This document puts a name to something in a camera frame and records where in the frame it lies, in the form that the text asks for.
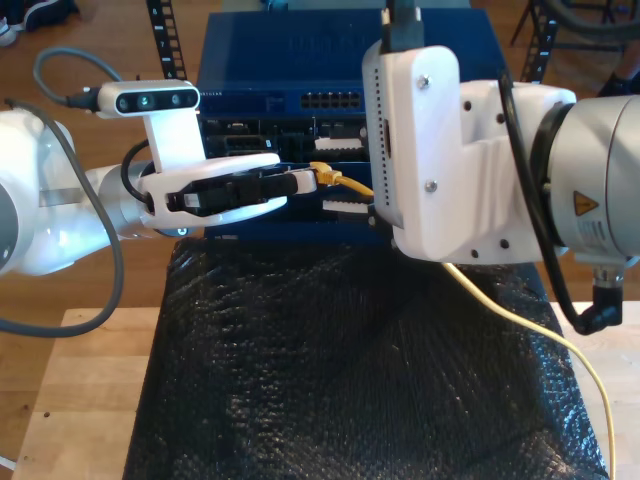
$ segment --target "blue network switch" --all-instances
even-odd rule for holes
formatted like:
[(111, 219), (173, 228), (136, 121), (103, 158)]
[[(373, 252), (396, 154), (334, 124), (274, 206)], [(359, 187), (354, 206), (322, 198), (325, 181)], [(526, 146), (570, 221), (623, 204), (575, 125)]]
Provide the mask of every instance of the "blue network switch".
[[(462, 81), (497, 78), (502, 52), (483, 10), (424, 9), (427, 45), (446, 45)], [(215, 119), (360, 118), (362, 59), (381, 36), (380, 11), (316, 10), (209, 16), (198, 88)]]

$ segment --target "cable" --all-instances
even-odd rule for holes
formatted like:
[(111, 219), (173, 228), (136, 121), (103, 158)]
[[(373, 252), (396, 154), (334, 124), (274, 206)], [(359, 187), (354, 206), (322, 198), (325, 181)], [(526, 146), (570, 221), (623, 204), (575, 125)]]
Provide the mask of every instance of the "cable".
[(44, 128), (49, 128), (60, 142), (60, 146), (64, 150), (64, 153), (67, 155), (69, 163), (71, 164), (73, 171), (78, 177), (78, 181), (80, 182), (82, 189), (89, 198), (89, 201), (91, 202), (91, 205), (93, 205), (93, 208), (95, 208), (96, 214), (98, 215), (98, 218), (100, 218), (102, 225), (104, 225), (104, 229), (106, 230), (107, 236), (109, 237), (111, 250), (113, 252), (114, 278), (111, 296), (109, 297), (106, 305), (98, 315), (96, 315), (92, 320), (89, 320), (86, 323), (80, 325), (71, 325), (68, 327), (52, 328), (16, 323), (5, 320), (4, 318), (0, 318), (0, 332), (44, 338), (63, 338), (82, 335), (98, 328), (105, 321), (107, 321), (120, 302), (120, 297), (122, 296), (122, 289), (124, 286), (124, 259), (122, 257), (122, 248), (120, 247), (118, 233), (116, 232), (113, 223), (111, 223), (109, 215), (102, 206), (98, 195), (93, 190), (91, 182), (89, 182), (87, 175), (84, 173), (84, 170), (80, 165), (80, 161), (78, 160), (76, 153), (73, 151), (73, 147), (69, 144), (69, 141), (64, 136), (62, 130), (60, 130), (60, 127), (56, 124), (56, 122), (43, 110), (28, 103), (10, 99), (5, 100), (5, 103), (11, 108), (19, 108), (38, 117), (44, 124)]
[(615, 25), (598, 25), (581, 19), (560, 0), (541, 0), (540, 3), (549, 17), (572, 32), (592, 38), (596, 37), (599, 40), (617, 42), (640, 39), (640, 21), (638, 20)]
[(593, 333), (589, 326), (580, 321), (580, 316), (573, 307), (569, 290), (567, 289), (567, 285), (562, 276), (560, 263), (558, 262), (558, 257), (556, 257), (553, 241), (549, 235), (544, 219), (542, 202), (538, 195), (538, 189), (536, 188), (533, 177), (531, 176), (531, 171), (529, 170), (529, 163), (526, 158), (524, 141), (522, 140), (522, 132), (520, 131), (520, 124), (518, 121), (518, 114), (516, 112), (515, 101), (513, 99), (512, 82), (508, 72), (505, 71), (500, 75), (498, 85), (500, 87), (500, 98), (502, 99), (505, 123), (507, 126), (507, 132), (509, 133), (509, 140), (513, 150), (518, 178), (522, 187), (522, 193), (524, 195), (527, 211), (529, 212), (533, 231), (535, 232), (540, 246), (540, 252), (544, 260), (545, 268), (549, 274), (551, 288), (562, 312), (567, 317), (567, 320), (571, 323), (573, 328), (583, 335)]
[(607, 396), (607, 391), (605, 390), (604, 385), (602, 384), (602, 380), (600, 380), (600, 377), (598, 377), (598, 374), (596, 373), (595, 369), (593, 368), (589, 360), (587, 360), (587, 357), (584, 356), (584, 354), (580, 351), (578, 347), (576, 347), (573, 343), (571, 343), (569, 340), (562, 337), (561, 335), (558, 335), (557, 333), (552, 332), (551, 330), (544, 328), (530, 320), (526, 320), (525, 318), (522, 318), (521, 316), (516, 315), (515, 313), (510, 312), (506, 308), (498, 305), (496, 302), (491, 300), (482, 290), (480, 290), (460, 270), (458, 270), (458, 268), (455, 265), (452, 265), (451, 263), (443, 263), (442, 265), (444, 266), (445, 270), (447, 270), (447, 272), (449, 272), (451, 276), (455, 278), (460, 283), (460, 285), (462, 285), (465, 288), (465, 290), (467, 290), (471, 295), (475, 297), (476, 300), (482, 303), (485, 307), (487, 307), (493, 313), (500, 315), (505, 320), (508, 320), (517, 325), (520, 325), (521, 327), (532, 330), (536, 333), (539, 333), (540, 335), (544, 335), (545, 337), (562, 345), (567, 350), (573, 352), (575, 356), (578, 357), (578, 359), (582, 362), (582, 364), (585, 366), (585, 368), (589, 372), (589, 375), (591, 375), (591, 377), (593, 378), (593, 381), (596, 383), (596, 386), (600, 391), (600, 395), (602, 396), (602, 402), (604, 403), (604, 413), (607, 418), (607, 431), (609, 434), (609, 472), (610, 472), (609, 475), (610, 475), (610, 480), (615, 480), (616, 441), (615, 441), (614, 430), (613, 430), (613, 415), (611, 413), (611, 404), (609, 403), (609, 397)]
[(147, 206), (149, 206), (151, 198), (148, 195), (140, 193), (140, 191), (136, 190), (136, 188), (133, 186), (131, 180), (129, 179), (129, 167), (131, 166), (131, 161), (134, 159), (134, 157), (148, 146), (148, 139), (134, 145), (131, 150), (129, 150), (124, 156), (124, 159), (122, 160), (122, 168), (120, 168), (120, 177), (122, 178), (122, 184), (124, 185), (125, 190), (129, 192), (133, 198), (135, 198), (139, 202), (144, 203)]
[[(102, 70), (104, 73), (106, 73), (109, 76), (109, 78), (111, 78), (111, 80), (115, 82), (122, 81), (122, 77), (120, 76), (120, 74), (111, 65), (106, 63), (104, 60), (98, 58), (97, 56), (93, 55), (92, 53), (85, 52), (84, 50), (80, 50), (78, 48), (72, 48), (72, 47), (47, 48), (41, 51), (36, 57), (36, 61), (33, 64), (33, 78), (38, 84), (38, 87), (40, 87), (40, 90), (42, 90), (42, 93), (44, 93), (50, 100), (52, 100), (53, 102), (59, 105), (63, 105), (65, 107), (74, 106), (70, 104), (71, 100), (74, 97), (63, 97), (62, 95), (58, 95), (47, 86), (44, 79), (42, 78), (42, 66), (44, 65), (44, 63), (50, 58), (58, 57), (58, 56), (71, 56), (71, 57), (82, 58), (83, 60), (86, 60), (92, 63), (93, 65), (98, 67), (100, 70)], [(77, 105), (77, 107), (88, 108), (88, 105)]]
[(320, 185), (342, 185), (362, 195), (373, 197), (373, 190), (369, 187), (352, 178), (345, 177), (342, 172), (332, 169), (330, 165), (323, 162), (311, 162), (309, 165), (315, 171), (316, 180)]
[(343, 187), (350, 188), (351, 190), (355, 190), (362, 195), (373, 197), (373, 190), (352, 178), (340, 176), (336, 178), (336, 183)]
[(380, 53), (398, 53), (422, 48), (424, 41), (424, 23), (421, 10), (416, 8), (415, 0), (387, 0), (388, 22), (383, 20), (382, 43)]

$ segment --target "gray cable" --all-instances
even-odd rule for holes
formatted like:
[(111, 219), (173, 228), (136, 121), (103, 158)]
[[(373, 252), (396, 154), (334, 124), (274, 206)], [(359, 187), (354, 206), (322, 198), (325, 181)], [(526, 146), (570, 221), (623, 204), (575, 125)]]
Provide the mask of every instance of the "gray cable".
[(122, 77), (120, 76), (120, 74), (111, 65), (106, 63), (104, 60), (96, 57), (92, 53), (85, 52), (84, 50), (80, 50), (78, 48), (72, 48), (72, 47), (47, 48), (45, 50), (42, 50), (36, 57), (36, 61), (33, 64), (33, 78), (35, 79), (36, 83), (40, 87), (40, 90), (42, 90), (42, 93), (44, 93), (49, 99), (51, 99), (52, 101), (54, 101), (59, 105), (64, 105), (65, 107), (69, 106), (68, 97), (63, 97), (62, 95), (58, 95), (57, 93), (55, 93), (53, 90), (51, 90), (47, 86), (47, 84), (44, 82), (44, 79), (42, 78), (42, 66), (44, 65), (44, 63), (47, 60), (49, 60), (51, 57), (58, 57), (58, 56), (70, 56), (70, 57), (82, 58), (83, 60), (86, 60), (94, 64), (104, 73), (106, 73), (109, 76), (109, 78), (111, 78), (111, 80), (113, 80), (114, 82), (122, 81)]
[(60, 130), (60, 127), (58, 127), (56, 122), (54, 122), (53, 119), (49, 117), (49, 115), (47, 115), (43, 110), (28, 103), (9, 99), (5, 100), (5, 102), (11, 108), (20, 108), (38, 117), (44, 124), (45, 128), (49, 128), (60, 142), (64, 153), (69, 159), (69, 163), (73, 167), (73, 171), (78, 177), (80, 185), (87, 194), (89, 201), (91, 201), (91, 205), (93, 205), (93, 208), (95, 208), (96, 213), (98, 214), (98, 218), (100, 218), (100, 221), (104, 225), (104, 229), (106, 230), (107, 236), (109, 237), (109, 242), (111, 242), (111, 250), (113, 252), (114, 278), (111, 297), (109, 297), (107, 304), (102, 309), (102, 311), (98, 315), (96, 315), (96, 317), (86, 323), (68, 327), (39, 327), (36, 325), (17, 323), (10, 320), (5, 320), (4, 318), (0, 318), (0, 332), (44, 338), (64, 338), (82, 335), (98, 328), (100, 325), (106, 322), (113, 314), (113, 311), (116, 309), (118, 303), (120, 302), (120, 297), (122, 296), (122, 289), (124, 286), (124, 258), (122, 256), (122, 248), (120, 247), (118, 233), (116, 232), (113, 223), (111, 223), (111, 219), (104, 209), (102, 202), (98, 198), (98, 195), (93, 190), (91, 182), (89, 182), (87, 175), (84, 173), (84, 170), (80, 165), (80, 161), (78, 160), (76, 153), (73, 151), (73, 147), (69, 144), (69, 141), (64, 136), (62, 130)]
[(578, 17), (561, 0), (541, 0), (541, 4), (550, 18), (580, 35), (603, 41), (640, 40), (640, 21), (638, 20), (615, 25), (598, 25)]

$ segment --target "screw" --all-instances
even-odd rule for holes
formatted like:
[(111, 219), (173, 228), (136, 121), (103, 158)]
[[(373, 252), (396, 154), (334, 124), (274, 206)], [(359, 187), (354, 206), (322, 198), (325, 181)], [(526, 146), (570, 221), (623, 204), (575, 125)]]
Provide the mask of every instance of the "screw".
[(421, 75), (418, 77), (418, 88), (420, 90), (429, 88), (429, 85), (431, 85), (431, 77), (429, 75)]
[(427, 191), (427, 193), (433, 193), (438, 189), (438, 182), (436, 182), (435, 180), (427, 180), (424, 189)]

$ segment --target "camera lens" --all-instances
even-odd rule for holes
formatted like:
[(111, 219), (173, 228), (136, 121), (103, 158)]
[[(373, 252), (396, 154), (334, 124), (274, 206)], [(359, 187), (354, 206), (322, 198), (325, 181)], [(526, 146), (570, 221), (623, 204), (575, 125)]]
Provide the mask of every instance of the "camera lens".
[(155, 107), (156, 102), (152, 95), (143, 93), (138, 97), (138, 108), (140, 110), (152, 110)]
[(129, 110), (129, 102), (127, 102), (126, 98), (121, 98), (118, 100), (118, 108), (121, 112), (126, 112)]

